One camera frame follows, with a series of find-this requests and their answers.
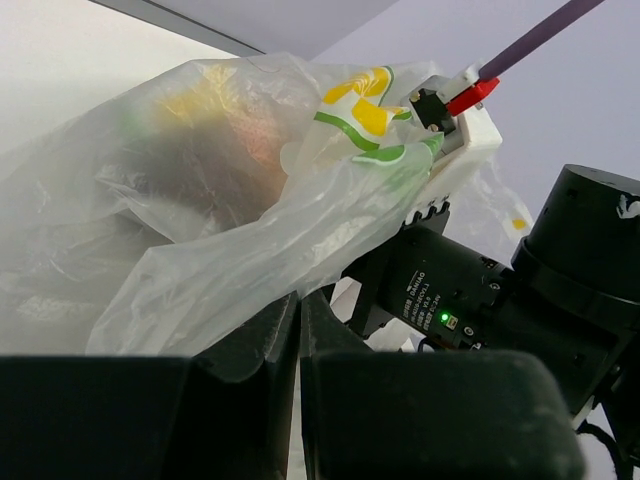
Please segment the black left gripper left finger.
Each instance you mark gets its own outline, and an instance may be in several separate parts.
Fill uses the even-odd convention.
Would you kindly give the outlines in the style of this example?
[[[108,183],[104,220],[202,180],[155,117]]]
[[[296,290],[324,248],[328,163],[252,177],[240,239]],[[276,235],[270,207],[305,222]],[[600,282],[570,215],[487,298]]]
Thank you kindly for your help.
[[[193,357],[6,355],[5,479],[283,479],[300,317],[274,301]]]

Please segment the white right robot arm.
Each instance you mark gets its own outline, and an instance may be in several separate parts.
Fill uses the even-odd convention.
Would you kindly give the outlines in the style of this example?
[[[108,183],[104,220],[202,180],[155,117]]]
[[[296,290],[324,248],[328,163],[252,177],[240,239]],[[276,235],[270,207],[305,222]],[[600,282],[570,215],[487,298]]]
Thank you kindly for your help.
[[[444,350],[539,358],[572,412],[639,405],[639,198],[636,180],[565,166],[509,265],[444,234],[450,211],[416,214],[356,260],[350,328],[367,337],[399,319]]]

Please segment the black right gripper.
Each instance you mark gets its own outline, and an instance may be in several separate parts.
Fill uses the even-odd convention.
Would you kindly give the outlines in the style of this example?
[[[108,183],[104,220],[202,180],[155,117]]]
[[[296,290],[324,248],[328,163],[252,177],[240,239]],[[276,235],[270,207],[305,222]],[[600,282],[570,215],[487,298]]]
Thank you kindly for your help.
[[[361,284],[348,327],[366,339],[398,319],[436,349],[481,349],[513,272],[428,226],[415,225],[354,261]]]

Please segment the translucent printed plastic bag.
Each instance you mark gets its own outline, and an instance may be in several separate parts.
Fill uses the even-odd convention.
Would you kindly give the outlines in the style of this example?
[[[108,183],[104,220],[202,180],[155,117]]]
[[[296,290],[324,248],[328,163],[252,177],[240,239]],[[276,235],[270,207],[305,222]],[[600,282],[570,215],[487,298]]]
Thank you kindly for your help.
[[[1,157],[1,350],[193,355],[336,281],[416,213],[506,258],[532,228],[470,109],[410,103],[430,62],[192,60]]]

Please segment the dark maroon fake fruit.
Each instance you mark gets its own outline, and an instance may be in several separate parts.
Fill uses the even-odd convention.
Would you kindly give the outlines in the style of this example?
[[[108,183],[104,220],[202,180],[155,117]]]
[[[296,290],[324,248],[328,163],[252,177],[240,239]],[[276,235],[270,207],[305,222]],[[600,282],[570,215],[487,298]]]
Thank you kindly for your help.
[[[251,223],[275,204],[289,139],[264,119],[164,126],[113,153],[96,178],[170,241],[192,241]]]

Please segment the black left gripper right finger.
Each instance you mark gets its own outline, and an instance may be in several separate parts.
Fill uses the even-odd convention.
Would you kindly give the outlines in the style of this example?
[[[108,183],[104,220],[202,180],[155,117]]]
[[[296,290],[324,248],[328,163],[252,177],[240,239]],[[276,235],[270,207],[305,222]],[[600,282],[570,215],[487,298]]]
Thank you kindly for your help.
[[[557,383],[512,351],[374,351],[316,292],[301,302],[301,423],[311,479],[580,479]]]

